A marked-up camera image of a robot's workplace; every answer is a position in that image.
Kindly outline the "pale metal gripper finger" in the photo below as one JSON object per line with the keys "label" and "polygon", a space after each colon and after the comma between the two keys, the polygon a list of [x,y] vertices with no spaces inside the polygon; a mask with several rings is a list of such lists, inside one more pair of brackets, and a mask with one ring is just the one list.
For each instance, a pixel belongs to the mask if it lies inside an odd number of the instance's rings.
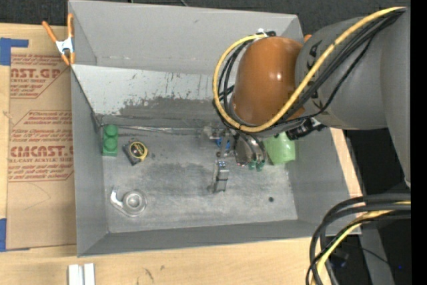
{"label": "pale metal gripper finger", "polygon": [[213,178],[208,190],[211,193],[225,192],[230,176],[230,168],[226,161],[217,160],[213,169]]}
{"label": "pale metal gripper finger", "polygon": [[205,126],[203,134],[212,144],[215,144],[218,149],[216,152],[218,158],[228,156],[231,149],[230,130],[228,128]]}

